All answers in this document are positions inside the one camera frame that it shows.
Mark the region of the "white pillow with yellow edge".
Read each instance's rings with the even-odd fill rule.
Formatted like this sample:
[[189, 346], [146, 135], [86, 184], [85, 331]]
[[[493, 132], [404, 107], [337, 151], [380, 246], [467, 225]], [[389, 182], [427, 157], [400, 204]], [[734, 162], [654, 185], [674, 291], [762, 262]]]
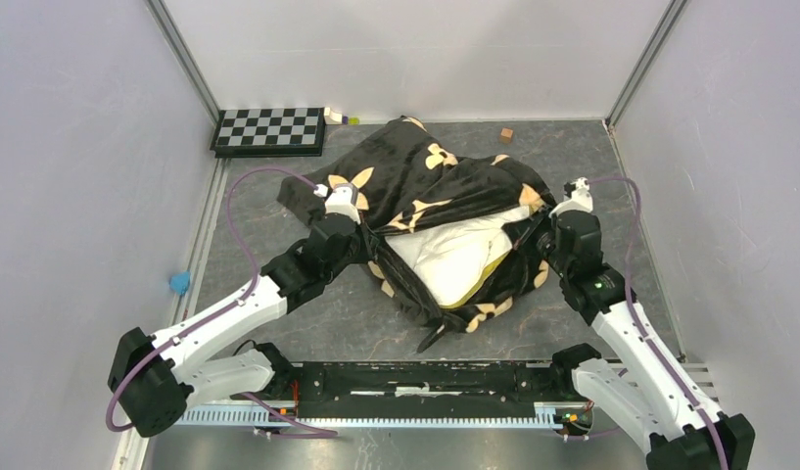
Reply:
[[462, 306], [513, 248], [503, 226], [527, 219], [524, 206], [392, 236], [388, 245], [443, 308]]

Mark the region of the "black pillowcase with yellow flowers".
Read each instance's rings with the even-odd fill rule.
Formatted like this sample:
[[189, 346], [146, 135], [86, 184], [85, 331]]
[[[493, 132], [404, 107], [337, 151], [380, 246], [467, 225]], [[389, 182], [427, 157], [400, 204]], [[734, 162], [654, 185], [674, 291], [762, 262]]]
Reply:
[[513, 248], [465, 304], [443, 308], [411, 268], [388, 245], [392, 236], [413, 234], [524, 206], [530, 216], [548, 211], [555, 199], [539, 173], [506, 154], [458, 156], [414, 117], [389, 121], [331, 164], [302, 178], [285, 179], [279, 203], [311, 224], [324, 212], [312, 186], [351, 183], [364, 223], [382, 238], [379, 257], [367, 266], [381, 290], [417, 324], [428, 329], [426, 350], [450, 333], [468, 334], [509, 311], [548, 278], [545, 260], [516, 253], [516, 223], [503, 226]]

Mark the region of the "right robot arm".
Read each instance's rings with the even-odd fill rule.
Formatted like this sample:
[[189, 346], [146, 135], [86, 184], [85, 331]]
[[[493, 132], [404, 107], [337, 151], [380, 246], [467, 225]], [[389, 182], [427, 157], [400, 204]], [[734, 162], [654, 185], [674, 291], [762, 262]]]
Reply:
[[520, 224], [518, 248], [537, 251], [559, 277], [567, 305], [619, 357], [623, 378], [588, 344], [557, 352], [551, 390], [593, 401], [634, 440], [649, 469], [745, 469], [756, 432], [729, 415], [670, 354], [629, 280], [605, 262], [598, 218], [539, 211]]

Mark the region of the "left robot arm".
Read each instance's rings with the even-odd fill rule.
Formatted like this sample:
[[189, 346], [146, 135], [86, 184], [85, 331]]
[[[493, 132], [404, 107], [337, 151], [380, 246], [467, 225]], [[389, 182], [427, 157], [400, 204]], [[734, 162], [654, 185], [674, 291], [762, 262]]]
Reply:
[[135, 429], [154, 437], [194, 407], [242, 393], [284, 397], [291, 371], [264, 350], [217, 359], [244, 334], [321, 296], [349, 265], [376, 257], [379, 238], [341, 214], [315, 222], [306, 238], [254, 271], [226, 298], [152, 334], [135, 327], [123, 334], [108, 386], [109, 430]]

